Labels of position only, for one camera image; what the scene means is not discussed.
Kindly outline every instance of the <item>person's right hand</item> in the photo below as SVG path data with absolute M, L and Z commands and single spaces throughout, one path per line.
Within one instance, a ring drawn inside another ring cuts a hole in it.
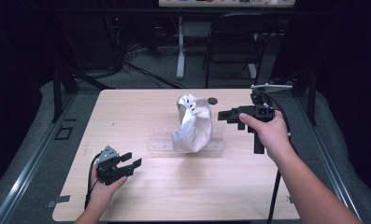
M 275 117 L 269 122 L 259 121 L 244 113 L 240 114 L 239 118 L 258 133 L 261 143 L 267 149 L 267 154 L 273 161 L 283 152 L 282 150 L 292 148 L 288 138 L 287 126 L 281 112 L 276 110 Z

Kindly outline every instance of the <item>white plastic bag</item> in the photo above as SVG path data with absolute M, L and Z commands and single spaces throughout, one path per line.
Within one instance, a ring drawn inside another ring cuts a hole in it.
M 207 99 L 184 94 L 177 101 L 181 126 L 172 133 L 173 149 L 194 153 L 207 146 L 212 135 L 211 110 Z

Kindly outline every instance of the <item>table leg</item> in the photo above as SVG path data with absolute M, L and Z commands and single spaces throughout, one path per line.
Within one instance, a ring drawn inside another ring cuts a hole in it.
M 177 78 L 184 78 L 184 66 L 185 66 L 185 50 L 184 50 L 184 34 L 183 34 L 183 22 L 182 17 L 178 19 L 178 65 L 177 65 Z

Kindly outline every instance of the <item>metal bar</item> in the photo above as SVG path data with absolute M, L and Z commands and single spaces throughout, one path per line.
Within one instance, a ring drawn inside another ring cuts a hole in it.
M 2 203 L 0 207 L 0 224 L 8 223 L 10 221 L 24 192 L 27 190 L 28 186 L 33 180 L 33 177 L 36 174 L 40 163 L 43 161 L 48 151 L 48 144 L 50 140 L 54 136 L 54 133 L 56 133 L 60 129 L 61 123 L 64 121 L 64 115 L 69 110 L 70 106 L 74 103 L 75 98 L 76 95 L 68 95 L 68 98 L 65 100 L 63 105 L 63 113 L 58 118 L 58 122 L 52 123 L 50 125 L 48 131 L 42 139 L 42 143 L 40 144 L 38 150 L 31 156 L 30 160 L 27 162 L 21 174 L 19 175 L 19 178 L 16 180 L 15 184 L 10 190 L 7 198 Z
M 155 16 L 205 16 L 220 15 L 228 12 L 248 12 L 255 14 L 272 14 L 298 19 L 326 20 L 328 16 L 337 16 L 335 12 L 296 12 L 292 8 L 271 7 L 157 7 L 157 8 L 34 8 L 35 11 L 52 14 L 94 14 L 94 15 L 126 15 L 138 17 L 142 15 Z
M 362 221 L 355 207 L 355 204 L 353 203 L 353 200 L 350 197 L 348 189 L 346 188 L 345 183 L 343 182 L 339 172 L 336 169 L 336 166 L 328 151 L 328 148 L 321 138 L 318 128 L 316 126 L 313 126 L 312 123 L 310 122 L 310 119 L 308 118 L 306 103 L 300 97 L 295 97 L 294 99 L 298 107 L 301 109 L 301 111 L 303 111 L 303 113 L 301 113 L 302 117 L 306 122 L 307 127 L 313 134 L 314 139 L 316 140 L 319 149 L 319 154 L 321 156 L 321 163 L 324 166 L 328 178 L 331 181 L 336 196 L 357 216 L 357 218 L 359 218 Z

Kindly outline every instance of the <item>wooden table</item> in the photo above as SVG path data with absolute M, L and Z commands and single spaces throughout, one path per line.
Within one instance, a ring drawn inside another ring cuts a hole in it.
M 181 154 L 148 149 L 150 127 L 178 127 L 177 99 L 183 93 L 215 97 L 213 126 L 221 127 L 221 153 Z M 266 154 L 253 154 L 253 136 L 218 121 L 218 112 L 250 105 L 251 90 L 111 90 L 102 91 L 80 142 L 61 196 L 56 221 L 73 221 L 83 211 L 88 171 L 106 145 L 142 158 L 103 214 L 105 221 L 210 221 L 267 219 L 276 165 Z M 298 219 L 289 193 L 280 184 L 274 219 Z

